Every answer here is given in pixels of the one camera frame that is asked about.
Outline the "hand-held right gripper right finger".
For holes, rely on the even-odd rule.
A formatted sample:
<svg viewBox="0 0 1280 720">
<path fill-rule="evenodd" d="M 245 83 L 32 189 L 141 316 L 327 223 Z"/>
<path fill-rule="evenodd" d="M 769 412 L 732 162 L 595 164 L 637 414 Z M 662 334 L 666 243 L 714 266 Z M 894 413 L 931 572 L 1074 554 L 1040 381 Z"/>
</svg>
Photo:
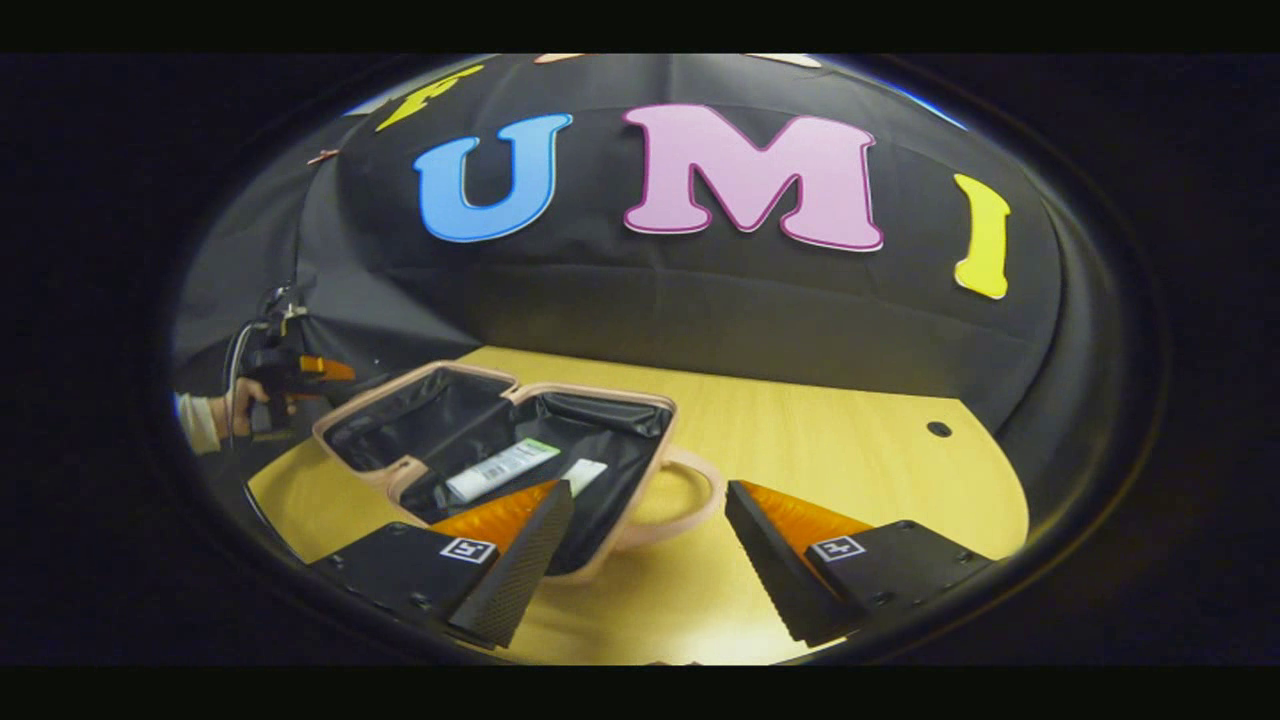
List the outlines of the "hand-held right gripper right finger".
<svg viewBox="0 0 1280 720">
<path fill-rule="evenodd" d="M 873 527 L 748 480 L 724 514 L 792 639 L 884 634 L 925 615 L 993 560 L 911 520 Z"/>
</svg>

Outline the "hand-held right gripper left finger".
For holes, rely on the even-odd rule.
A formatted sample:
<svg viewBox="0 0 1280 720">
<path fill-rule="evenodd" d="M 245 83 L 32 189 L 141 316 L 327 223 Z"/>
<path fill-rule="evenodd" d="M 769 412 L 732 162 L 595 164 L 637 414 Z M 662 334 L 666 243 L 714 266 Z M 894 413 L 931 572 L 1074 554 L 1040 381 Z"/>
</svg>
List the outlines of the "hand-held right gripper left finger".
<svg viewBox="0 0 1280 720">
<path fill-rule="evenodd" d="M 570 483 L 549 480 L 434 528 L 387 523 L 310 568 L 408 626 L 506 648 L 572 515 Z"/>
</svg>

